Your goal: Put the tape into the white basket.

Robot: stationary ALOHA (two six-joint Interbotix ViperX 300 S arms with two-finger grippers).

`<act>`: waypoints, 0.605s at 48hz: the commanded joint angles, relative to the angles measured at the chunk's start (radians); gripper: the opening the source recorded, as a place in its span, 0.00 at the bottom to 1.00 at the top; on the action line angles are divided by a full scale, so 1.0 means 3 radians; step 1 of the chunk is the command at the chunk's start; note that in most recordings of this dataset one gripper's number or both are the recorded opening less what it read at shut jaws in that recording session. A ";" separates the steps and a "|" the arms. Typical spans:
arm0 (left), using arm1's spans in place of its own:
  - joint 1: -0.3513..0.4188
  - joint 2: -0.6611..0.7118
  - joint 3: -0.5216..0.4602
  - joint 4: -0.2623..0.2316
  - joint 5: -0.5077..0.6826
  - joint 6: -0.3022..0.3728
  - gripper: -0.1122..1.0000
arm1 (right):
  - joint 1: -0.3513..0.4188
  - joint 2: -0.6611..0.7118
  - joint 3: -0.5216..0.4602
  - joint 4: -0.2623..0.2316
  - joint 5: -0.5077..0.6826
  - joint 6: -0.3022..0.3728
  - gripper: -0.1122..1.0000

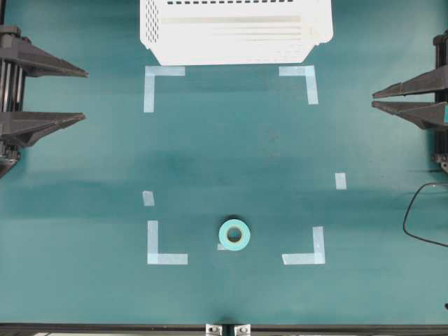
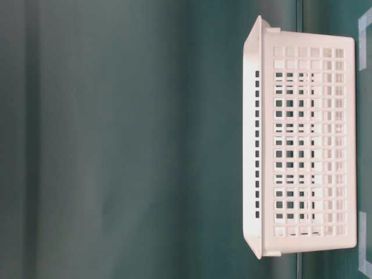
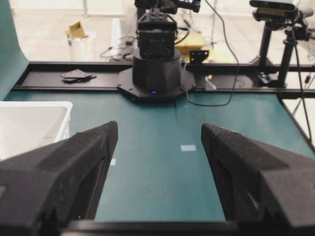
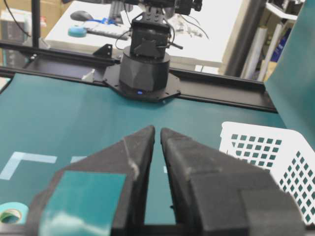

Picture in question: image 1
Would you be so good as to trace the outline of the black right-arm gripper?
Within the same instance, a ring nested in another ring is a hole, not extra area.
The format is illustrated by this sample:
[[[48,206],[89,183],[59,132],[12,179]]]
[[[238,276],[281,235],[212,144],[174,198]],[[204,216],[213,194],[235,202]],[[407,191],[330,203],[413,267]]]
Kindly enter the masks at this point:
[[[435,132],[434,161],[447,170],[447,31],[433,39],[435,68],[417,77],[375,92],[373,98],[435,93],[435,102],[373,101],[372,107]]]

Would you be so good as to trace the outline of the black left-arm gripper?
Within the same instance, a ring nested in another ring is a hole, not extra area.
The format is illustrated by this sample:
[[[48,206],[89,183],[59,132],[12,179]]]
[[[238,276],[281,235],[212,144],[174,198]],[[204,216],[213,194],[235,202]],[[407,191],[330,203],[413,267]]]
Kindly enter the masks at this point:
[[[39,139],[85,119],[83,113],[22,111],[25,74],[88,77],[85,70],[22,39],[18,26],[1,25],[1,177],[20,160],[18,147],[33,146]]]

